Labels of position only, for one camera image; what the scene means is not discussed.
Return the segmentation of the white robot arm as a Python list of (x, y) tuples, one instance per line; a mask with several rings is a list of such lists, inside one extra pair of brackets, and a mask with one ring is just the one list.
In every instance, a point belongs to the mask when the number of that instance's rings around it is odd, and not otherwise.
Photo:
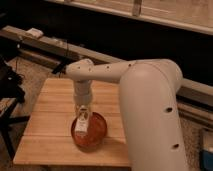
[(189, 171), (176, 93), (179, 66), (168, 59), (95, 65), (89, 59), (66, 67), (77, 104), (91, 102), (93, 80), (117, 83), (132, 171)]

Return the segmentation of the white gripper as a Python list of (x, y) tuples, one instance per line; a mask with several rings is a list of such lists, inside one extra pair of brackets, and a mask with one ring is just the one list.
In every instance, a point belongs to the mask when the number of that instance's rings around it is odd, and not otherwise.
[(74, 101), (77, 105), (88, 105), (92, 102), (91, 81), (74, 81)]

